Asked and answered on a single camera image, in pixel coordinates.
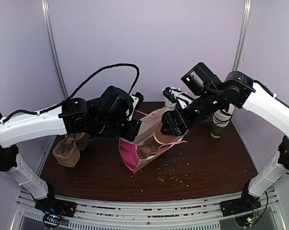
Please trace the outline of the stack of paper cups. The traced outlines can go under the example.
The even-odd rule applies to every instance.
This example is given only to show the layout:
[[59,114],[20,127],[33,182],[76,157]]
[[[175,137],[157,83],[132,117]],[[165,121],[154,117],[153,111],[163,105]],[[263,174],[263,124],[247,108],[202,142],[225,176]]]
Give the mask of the stack of paper cups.
[[213,138],[221,137],[225,127],[232,119],[233,111],[234,105],[230,104],[228,110],[222,109],[214,113],[214,116],[212,118],[213,125],[210,133]]

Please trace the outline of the pink and white paper bag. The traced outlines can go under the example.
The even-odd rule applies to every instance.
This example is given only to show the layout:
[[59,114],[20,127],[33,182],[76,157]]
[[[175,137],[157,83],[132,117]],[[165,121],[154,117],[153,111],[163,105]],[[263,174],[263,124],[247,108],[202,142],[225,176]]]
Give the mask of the pink and white paper bag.
[[164,106],[149,114],[137,110],[137,113],[143,115],[138,135],[132,142],[120,138],[118,148],[123,163],[133,173],[140,171],[173,146],[187,142],[183,138],[188,132],[181,136],[165,137],[160,132],[163,113],[173,109],[174,107]]

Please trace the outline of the single cardboard cup carrier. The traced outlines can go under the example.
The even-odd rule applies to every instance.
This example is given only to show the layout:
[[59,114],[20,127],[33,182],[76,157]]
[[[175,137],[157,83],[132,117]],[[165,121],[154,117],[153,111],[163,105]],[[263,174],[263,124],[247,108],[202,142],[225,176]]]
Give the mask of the single cardboard cup carrier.
[[157,155],[160,144],[158,142],[145,142],[137,148],[137,156],[140,159],[146,159],[150,156]]

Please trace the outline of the stack of cardboard cup carriers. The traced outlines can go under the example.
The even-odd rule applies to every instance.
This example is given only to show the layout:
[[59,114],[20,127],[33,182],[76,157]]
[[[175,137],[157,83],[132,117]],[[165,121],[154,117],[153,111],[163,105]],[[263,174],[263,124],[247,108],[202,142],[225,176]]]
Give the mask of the stack of cardboard cup carriers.
[[81,152],[88,146],[89,138],[90,136],[86,133],[66,135],[53,148],[53,156],[60,165],[74,168],[80,159]]

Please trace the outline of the single brown paper cup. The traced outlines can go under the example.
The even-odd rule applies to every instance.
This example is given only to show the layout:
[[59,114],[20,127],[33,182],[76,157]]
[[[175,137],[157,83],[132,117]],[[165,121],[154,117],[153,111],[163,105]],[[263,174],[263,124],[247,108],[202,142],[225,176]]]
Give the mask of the single brown paper cup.
[[163,123],[162,121],[159,122],[159,124],[157,125],[153,137],[155,139],[156,142],[158,142],[159,144],[167,144],[170,142],[175,142],[177,140],[179,140],[182,136],[174,136],[174,135],[165,135],[161,133],[161,127],[162,127]]

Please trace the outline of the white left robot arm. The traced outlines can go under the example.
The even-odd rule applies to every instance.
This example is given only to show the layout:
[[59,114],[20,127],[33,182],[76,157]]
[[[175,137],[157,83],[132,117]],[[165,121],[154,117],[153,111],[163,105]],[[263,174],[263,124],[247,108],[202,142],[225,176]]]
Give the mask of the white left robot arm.
[[26,163],[26,142],[50,136],[88,134],[121,137],[133,141],[141,122],[134,112],[143,102],[141,93],[130,94],[109,86],[100,97],[85,100],[71,95],[52,107],[39,111],[20,110],[4,117],[0,114],[0,172],[7,173],[32,196],[35,208],[59,218],[73,217],[76,204],[55,197],[54,187],[41,179]]

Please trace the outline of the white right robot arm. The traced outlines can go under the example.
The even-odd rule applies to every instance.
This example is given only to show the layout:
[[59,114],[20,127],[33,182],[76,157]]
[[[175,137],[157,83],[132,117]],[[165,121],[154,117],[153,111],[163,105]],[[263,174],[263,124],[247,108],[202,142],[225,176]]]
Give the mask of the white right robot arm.
[[256,177],[246,182],[239,198],[221,202],[220,208],[225,217],[260,208],[260,197],[289,173],[289,106],[263,83],[240,71],[232,71],[220,80],[200,62],[181,80],[193,96],[174,87],[163,90],[176,108],[162,115],[161,133],[181,136],[210,115],[228,115],[230,106],[250,112],[256,123],[251,124],[247,118],[244,142],[250,150],[275,154]]

